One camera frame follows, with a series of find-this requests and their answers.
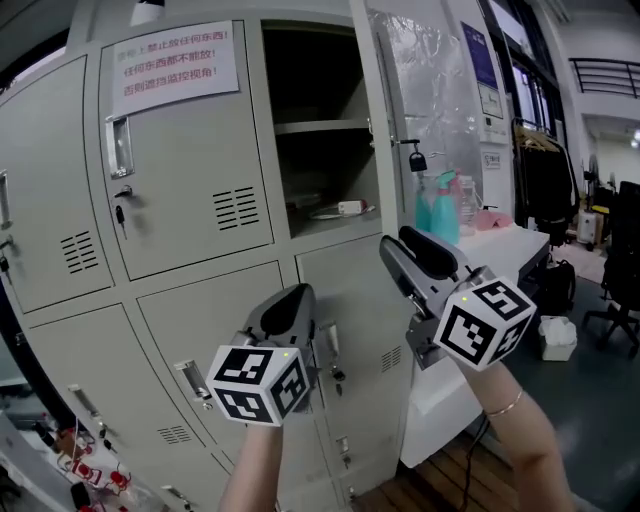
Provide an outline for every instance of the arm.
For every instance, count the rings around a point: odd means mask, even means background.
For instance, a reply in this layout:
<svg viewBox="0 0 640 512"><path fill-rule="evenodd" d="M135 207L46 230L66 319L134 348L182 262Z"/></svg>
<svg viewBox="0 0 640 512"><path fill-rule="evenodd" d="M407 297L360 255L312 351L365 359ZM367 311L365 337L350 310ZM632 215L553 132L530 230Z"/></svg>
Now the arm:
<svg viewBox="0 0 640 512"><path fill-rule="evenodd" d="M508 407L522 389L502 363L483 372L458 366L488 413ZM575 510L553 426L538 404L523 393L515 407L489 420L513 465L520 510Z"/></svg>
<svg viewBox="0 0 640 512"><path fill-rule="evenodd" d="M220 512L273 512L282 459L282 427L249 425Z"/></svg>

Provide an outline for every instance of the office chair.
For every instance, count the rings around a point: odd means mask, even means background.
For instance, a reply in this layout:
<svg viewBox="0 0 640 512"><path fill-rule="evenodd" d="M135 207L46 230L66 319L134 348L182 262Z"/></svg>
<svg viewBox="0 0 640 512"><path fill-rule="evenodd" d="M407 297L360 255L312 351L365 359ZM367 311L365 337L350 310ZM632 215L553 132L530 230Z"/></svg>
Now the office chair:
<svg viewBox="0 0 640 512"><path fill-rule="evenodd" d="M638 353L640 342L636 334L640 329L637 318L629 316L631 311L640 311L640 185L623 181L620 192L611 206L611 249L604 265L603 287L620 309L610 304L607 311L588 311L584 315L583 328L589 318L604 318L613 324L598 340L596 347L604 349L613 331L622 327L633 342L629 359ZM632 331L629 324L635 324Z"/></svg>

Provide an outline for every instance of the poster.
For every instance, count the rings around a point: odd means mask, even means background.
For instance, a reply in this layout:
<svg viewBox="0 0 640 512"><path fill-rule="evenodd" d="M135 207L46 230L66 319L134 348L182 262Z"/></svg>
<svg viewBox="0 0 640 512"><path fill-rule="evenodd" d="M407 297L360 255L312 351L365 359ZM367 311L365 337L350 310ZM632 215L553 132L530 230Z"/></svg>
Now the poster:
<svg viewBox="0 0 640 512"><path fill-rule="evenodd" d="M239 89L231 21L129 39L113 59L114 117Z"/></svg>
<svg viewBox="0 0 640 512"><path fill-rule="evenodd" d="M471 62L473 63L476 80L478 81L478 92L480 93L482 112L502 119L502 102L500 101L498 80L493 70L487 40L482 32L479 32L464 22L462 23L462 30L467 40Z"/></svg>

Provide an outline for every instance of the door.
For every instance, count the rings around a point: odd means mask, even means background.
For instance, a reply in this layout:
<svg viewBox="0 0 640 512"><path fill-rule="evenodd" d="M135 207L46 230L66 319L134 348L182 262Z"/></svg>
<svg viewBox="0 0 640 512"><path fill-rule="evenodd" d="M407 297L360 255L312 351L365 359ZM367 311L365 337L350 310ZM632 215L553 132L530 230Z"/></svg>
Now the door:
<svg viewBox="0 0 640 512"><path fill-rule="evenodd" d="M380 182L383 231L393 235L401 224L415 225L415 176L436 177L447 169L460 169L473 179L478 193L482 191L475 80L471 80L460 41L450 35L439 3L349 3L367 87L379 180L385 180L384 185ZM399 144L403 139L419 141L426 170L412 172L413 144ZM396 208L389 212L392 204Z"/></svg>
<svg viewBox="0 0 640 512"><path fill-rule="evenodd" d="M31 329L29 343L80 421L96 434L92 416L99 416L128 461L170 464L185 450L203 449L158 380L122 305Z"/></svg>
<svg viewBox="0 0 640 512"><path fill-rule="evenodd" d="M176 365L194 361L206 378L218 347L229 344L251 310L280 290L278 264L268 263L138 299L151 335L185 398L232 461L242 447L244 425L227 420L215 403L213 409L205 409L206 402Z"/></svg>
<svg viewBox="0 0 640 512"><path fill-rule="evenodd" d="M218 347L230 343L251 311L280 290L278 264L267 263L138 300L151 334L185 398L234 463L244 442L245 426L227 420L215 404L210 408L209 402L199 398L181 375L184 365L179 363L193 361L205 378ZM328 477L312 415L292 414L285 428L280 491Z"/></svg>
<svg viewBox="0 0 640 512"><path fill-rule="evenodd" d="M346 375L340 390L327 371L325 337L318 336L314 347L336 474L396 451L411 383L404 333L413 311L380 260L379 243L380 236L373 236L297 257L300 279L316 292L317 324L336 325L338 367Z"/></svg>
<svg viewBox="0 0 640 512"><path fill-rule="evenodd" d="M87 182L85 63L61 66L0 106L0 201L11 222L0 242L13 238L4 283L24 313L112 285Z"/></svg>
<svg viewBox="0 0 640 512"><path fill-rule="evenodd" d="M204 449L176 454L171 464L142 460L136 467L147 485L175 511L186 510L184 500L193 511L218 510L229 477Z"/></svg>
<svg viewBox="0 0 640 512"><path fill-rule="evenodd" d="M102 126L107 193L131 279L273 243L242 22L234 22L233 38L237 92L179 101L119 121L129 130L133 174L112 178L107 155L115 149L107 130L114 127ZM103 120L112 113L113 53L111 46L102 55ZM115 199L126 187L132 195ZM124 229L115 217L117 206Z"/></svg>

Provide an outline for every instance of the locker door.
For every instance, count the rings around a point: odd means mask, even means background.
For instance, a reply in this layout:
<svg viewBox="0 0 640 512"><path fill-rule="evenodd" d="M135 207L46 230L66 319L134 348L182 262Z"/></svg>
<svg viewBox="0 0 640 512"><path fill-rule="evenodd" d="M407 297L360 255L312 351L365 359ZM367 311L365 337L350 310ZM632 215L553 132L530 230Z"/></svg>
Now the locker door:
<svg viewBox="0 0 640 512"><path fill-rule="evenodd" d="M87 403L70 386L80 388L128 459L170 464L175 454L203 448L156 377L121 305L36 327L29 340L80 420L96 431Z"/></svg>
<svg viewBox="0 0 640 512"><path fill-rule="evenodd" d="M227 457L235 460L245 428L228 421L214 405L203 407L175 365L194 361L206 378L218 346L231 342L251 310L282 290L277 263L207 279L138 299L151 334L185 398Z"/></svg>
<svg viewBox="0 0 640 512"><path fill-rule="evenodd" d="M206 377L219 345L243 328L258 304L282 290L277 263L234 272L138 300L147 325L176 382L193 410L232 462L242 447L245 428L225 419L213 403L205 408L175 364L194 361ZM280 491L328 478L312 415L287 418Z"/></svg>
<svg viewBox="0 0 640 512"><path fill-rule="evenodd" d="M242 22L233 24L239 91L128 116L133 174L111 178L107 128L102 127L107 193L131 279L273 243L243 27ZM112 63L109 47L102 55L103 120L112 112ZM133 196L114 200L126 185ZM126 238L115 220L118 204Z"/></svg>
<svg viewBox="0 0 640 512"><path fill-rule="evenodd" d="M4 250L23 312L112 285L87 183L82 120L84 57L0 106L0 171L11 235Z"/></svg>
<svg viewBox="0 0 640 512"><path fill-rule="evenodd" d="M185 503L167 487L184 496L191 510L210 512L218 510L229 476L213 455L203 449L177 454L171 464L143 460L137 467L149 487L175 511L185 510Z"/></svg>
<svg viewBox="0 0 640 512"><path fill-rule="evenodd" d="M297 258L301 280L316 292L318 325L335 322L338 331L340 368L346 375L342 396L329 372L321 372L320 382L334 448L330 459L339 473L395 449L411 382L404 333L412 310L378 256L379 242L373 236ZM314 346L320 366L327 368L324 343L318 336Z"/></svg>

